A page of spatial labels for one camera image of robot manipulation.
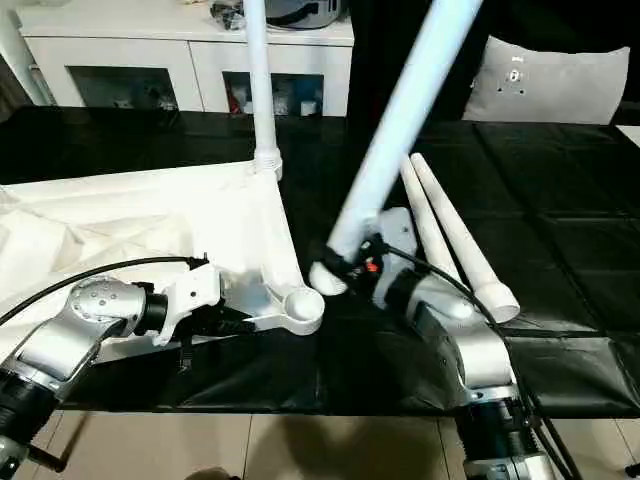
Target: black strap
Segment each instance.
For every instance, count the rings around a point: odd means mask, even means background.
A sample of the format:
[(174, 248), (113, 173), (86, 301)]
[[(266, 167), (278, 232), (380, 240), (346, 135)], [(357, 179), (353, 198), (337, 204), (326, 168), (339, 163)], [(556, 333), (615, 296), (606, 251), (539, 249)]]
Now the black strap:
[(298, 10), (287, 13), (281, 17), (267, 17), (267, 23), (270, 25), (274, 25), (276, 27), (286, 27), (287, 25), (291, 25), (293, 23), (298, 23), (309, 15), (318, 13), (318, 4), (317, 3), (307, 3), (302, 8)]

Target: cabinet door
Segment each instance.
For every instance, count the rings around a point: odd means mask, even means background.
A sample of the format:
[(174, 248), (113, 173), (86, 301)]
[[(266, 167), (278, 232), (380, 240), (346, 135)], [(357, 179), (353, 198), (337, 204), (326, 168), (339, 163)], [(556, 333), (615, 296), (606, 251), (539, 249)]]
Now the cabinet door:
[(58, 105), (203, 110), (187, 42), (26, 40)]
[[(205, 111), (244, 111), (251, 101), (247, 45), (190, 45)], [(347, 114), (350, 47), (269, 45), (268, 52), (276, 114)]]

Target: white pvc pipe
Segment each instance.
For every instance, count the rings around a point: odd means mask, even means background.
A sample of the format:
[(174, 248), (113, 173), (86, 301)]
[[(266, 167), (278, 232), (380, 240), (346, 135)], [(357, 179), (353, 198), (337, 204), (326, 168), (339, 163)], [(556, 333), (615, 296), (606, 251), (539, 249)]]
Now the white pvc pipe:
[(276, 143), (264, 1), (244, 0), (249, 48), (249, 76), (253, 100), (253, 125), (256, 132), (254, 162), (256, 170), (275, 171), (279, 180), (282, 178), (282, 157)]
[[(431, 4), (327, 242), (345, 260), (353, 260), (368, 224), (375, 222), (481, 4), (482, 0), (434, 0)], [(346, 289), (319, 263), (313, 265), (310, 278), (325, 295)]]
[(433, 214), (431, 205), (429, 205), (429, 200), (427, 200), (427, 196), (424, 190), (422, 190), (422, 185), (420, 185), (418, 176), (408, 157), (402, 164), (400, 175), (402, 176), (404, 188), (407, 191), (413, 218), (416, 221), (418, 236), (420, 237), (420, 242), (422, 243), (422, 248), (424, 249), (427, 260), (429, 260), (429, 263), (432, 265), (444, 270), (456, 280), (460, 280), (458, 269), (451, 257), (447, 242), (442, 236), (438, 221)]
[(411, 163), (476, 297), (497, 322), (511, 320), (520, 312), (513, 293), (496, 276), (422, 155), (411, 155)]

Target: floor tile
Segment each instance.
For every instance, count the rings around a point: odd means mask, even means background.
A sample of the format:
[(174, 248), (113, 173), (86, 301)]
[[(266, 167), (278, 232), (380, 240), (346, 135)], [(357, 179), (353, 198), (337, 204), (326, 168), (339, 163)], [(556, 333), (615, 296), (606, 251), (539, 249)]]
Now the floor tile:
[(437, 421), (254, 415), (245, 480), (446, 480)]
[(453, 418), (438, 419), (438, 427), (444, 447), (445, 460), (447, 462), (447, 471), (451, 480), (466, 480), (464, 474), (464, 448), (458, 436), (456, 422)]
[(69, 465), (60, 476), (40, 468), (35, 478), (183, 480), (215, 467), (242, 476), (250, 419), (249, 415), (65, 412), (50, 450), (62, 455), (79, 430)]
[(584, 480), (627, 478), (624, 468), (633, 463), (614, 420), (554, 420), (558, 432)]
[(618, 419), (618, 429), (625, 439), (634, 462), (640, 462), (640, 420)]
[[(51, 437), (53, 437), (60, 420), (62, 419), (62, 412), (53, 412), (51, 418), (46, 423), (44, 427), (38, 432), (38, 434), (34, 437), (31, 442), (38, 448), (43, 450), (47, 450), (49, 447), (49, 442), (51, 441)], [(32, 480), (36, 471), (38, 470), (38, 465), (33, 463), (31, 460), (25, 460), (22, 462), (22, 465), (18, 468), (18, 471), (13, 477), (13, 480)]]

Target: black plastic sheet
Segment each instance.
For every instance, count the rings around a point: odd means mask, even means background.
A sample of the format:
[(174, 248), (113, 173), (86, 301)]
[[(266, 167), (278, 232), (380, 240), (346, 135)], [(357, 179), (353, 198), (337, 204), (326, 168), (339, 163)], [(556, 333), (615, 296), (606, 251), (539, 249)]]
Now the black plastic sheet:
[[(366, 144), (342, 119), (281, 118), (280, 184), (303, 272)], [(23, 109), (0, 125), (0, 183), (246, 160), (250, 118)], [(522, 305), (505, 325), (549, 415), (640, 413), (640, 150), (613, 127), (441, 123), (425, 154)], [(389, 206), (407, 205), (397, 184)], [(399, 319), (351, 294), (309, 337), (271, 331), (97, 365), (66, 404), (111, 411), (436, 415), (444, 380)]]

